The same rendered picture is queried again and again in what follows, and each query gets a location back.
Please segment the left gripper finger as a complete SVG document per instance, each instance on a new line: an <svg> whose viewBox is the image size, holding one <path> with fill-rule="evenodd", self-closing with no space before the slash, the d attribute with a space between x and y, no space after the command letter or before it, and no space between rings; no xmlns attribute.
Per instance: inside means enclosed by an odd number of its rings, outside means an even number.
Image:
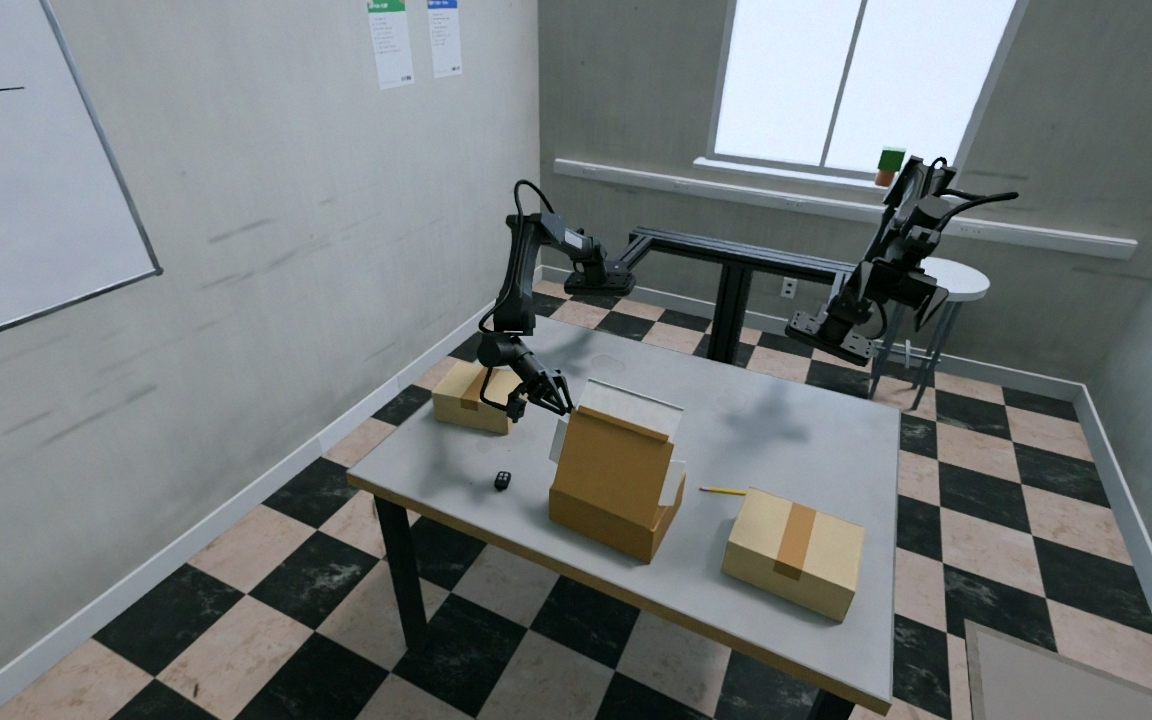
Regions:
<svg viewBox="0 0 1152 720"><path fill-rule="evenodd" d="M947 297L948 297L948 291L941 290L941 288L938 288L938 287L935 288L935 290L933 293L931 293L931 297L929 297L929 300L925 301L925 304L922 306L922 309L918 311L918 313L916 313L914 316L914 331L915 332L920 331L922 325L925 324L925 323L929 323L929 319L931 319L931 316L935 313L935 310L938 309L938 306L941 306L941 304L943 304L943 302L945 302L945 300L947 300Z"/></svg>
<svg viewBox="0 0 1152 720"><path fill-rule="evenodd" d="M872 268L872 263L861 262L849 278L849 282L846 283L844 293L851 300L852 306L858 306L861 296L863 296L865 287L867 287L867 279Z"/></svg>

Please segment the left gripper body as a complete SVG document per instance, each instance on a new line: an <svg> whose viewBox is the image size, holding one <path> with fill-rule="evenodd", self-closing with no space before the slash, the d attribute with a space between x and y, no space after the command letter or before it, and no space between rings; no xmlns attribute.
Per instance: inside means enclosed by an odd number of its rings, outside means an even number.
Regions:
<svg viewBox="0 0 1152 720"><path fill-rule="evenodd" d="M878 304L887 304L888 300L899 302L908 306L914 306L914 311L923 306L925 297L931 297L935 288L947 290L937 285L937 278L924 274L925 268L920 266L920 255L895 250L886 258L874 258L873 268L870 270L867 288L863 293L865 300L872 300ZM918 263L918 265L916 265ZM925 300L927 301L927 300Z"/></svg>

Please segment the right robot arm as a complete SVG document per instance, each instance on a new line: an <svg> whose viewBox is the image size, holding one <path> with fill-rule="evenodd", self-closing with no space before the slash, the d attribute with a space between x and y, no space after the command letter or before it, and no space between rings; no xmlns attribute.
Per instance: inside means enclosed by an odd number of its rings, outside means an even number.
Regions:
<svg viewBox="0 0 1152 720"><path fill-rule="evenodd" d="M516 366L517 361L524 361L525 354L532 354L518 336L532 336L536 328L535 306L532 306L532 275L540 247L552 247L561 252L570 253L573 263L582 263L584 272L573 272L564 281L564 288L581 290L627 290L634 279L634 273L607 272L605 270L605 247L593 236L582 236L564 227L561 214L532 213L522 215L518 236L518 214L507 215L506 225L511 229L511 251L506 272L506 281L499 297L506 293L511 273L513 259L515 270L511 275L509 295L502 306L493 314L494 332L483 333L483 342L477 347L477 361L483 366ZM517 219L517 220L516 220ZM541 225L541 227L539 227ZM518 247L515 258L515 249ZM550 243L545 243L550 242ZM505 332L524 331L524 332ZM513 336L513 338L511 338Z"/></svg>

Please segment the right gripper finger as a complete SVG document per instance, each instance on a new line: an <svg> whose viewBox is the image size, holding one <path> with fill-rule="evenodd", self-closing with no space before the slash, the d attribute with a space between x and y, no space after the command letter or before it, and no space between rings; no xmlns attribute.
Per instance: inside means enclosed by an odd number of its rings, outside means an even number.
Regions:
<svg viewBox="0 0 1152 720"><path fill-rule="evenodd" d="M571 401L571 397L570 397L570 389L568 389L564 376L559 377L559 379L556 381L556 386L558 386L558 389L562 388L562 391L563 391L563 395L564 395L566 402L568 404L568 407L564 406L566 410L567 410L567 414L571 414L571 411L573 411L573 401ZM548 404L559 407L556 397L553 397L553 395L552 395L552 393L550 393L550 391L547 392L547 395L545 395L543 397L543 400L547 401ZM559 409L561 409L561 407L559 407Z"/></svg>
<svg viewBox="0 0 1152 720"><path fill-rule="evenodd" d="M547 395L548 391L550 393L552 393L554 397L556 397L558 406L561 407L561 409L558 409L558 407L550 406L547 404L547 402L541 401L541 397ZM545 409L552 411L552 414L558 414L561 416L564 416L564 414L567 414L563 400L561 397L561 393L559 393L556 382L554 382L553 378L550 378L547 379L547 381L543 382L541 386L538 388L538 391L535 392L535 395L529 397L529 402L530 404L545 407Z"/></svg>

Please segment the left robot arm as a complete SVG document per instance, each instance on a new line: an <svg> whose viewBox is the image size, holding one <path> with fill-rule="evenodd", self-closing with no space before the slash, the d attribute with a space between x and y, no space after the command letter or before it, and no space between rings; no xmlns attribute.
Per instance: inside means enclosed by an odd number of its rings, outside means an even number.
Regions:
<svg viewBox="0 0 1152 720"><path fill-rule="evenodd" d="M931 188L929 188L931 195L927 194L922 199L925 179L931 169L931 165L923 164L924 159L919 156L909 156L897 176L893 179L890 190L884 195L882 204L886 205L886 209L882 211L881 225L879 225L876 237L870 242L867 252L861 262L872 263L873 258L884 259L888 253L904 249L923 255L922 259L925 260L940 243L938 240L941 240L941 232L932 233L932 229L935 223L940 222L941 217L945 217L952 209L948 206L948 200L934 197L932 194L946 190L957 173L957 168L948 167L945 164L941 164L941 169L934 168ZM835 293L835 297L829 301L826 310L826 313L829 314L826 316L826 320L797 310L788 329L838 348L846 354L861 357L861 361L869 361L874 341L851 332L851 328L854 324L859 325L861 320L864 324L867 323L874 311L870 306L872 302L872 300L861 297L861 304L854 309L851 300L847 297L844 287L842 287L842 290Z"/></svg>

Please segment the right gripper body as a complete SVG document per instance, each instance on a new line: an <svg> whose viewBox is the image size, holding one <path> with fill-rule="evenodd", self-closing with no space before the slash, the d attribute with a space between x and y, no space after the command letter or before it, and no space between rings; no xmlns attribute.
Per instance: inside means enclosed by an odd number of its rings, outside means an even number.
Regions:
<svg viewBox="0 0 1152 720"><path fill-rule="evenodd" d="M509 392L509 395L507 395L508 400L506 404L506 414L511 397L518 397L520 393L522 396L526 393L526 395L531 397L541 384L547 381L547 379L553 378L554 382L556 382L559 377L562 376L561 370L558 367L547 369L547 366L544 366L541 361L539 361L535 354L525 354L522 357L524 357L524 361L522 361L522 363L521 361L517 361L517 363L515 363L516 366L513 366L513 372L515 372L521 381L524 382L518 382L518 386Z"/></svg>

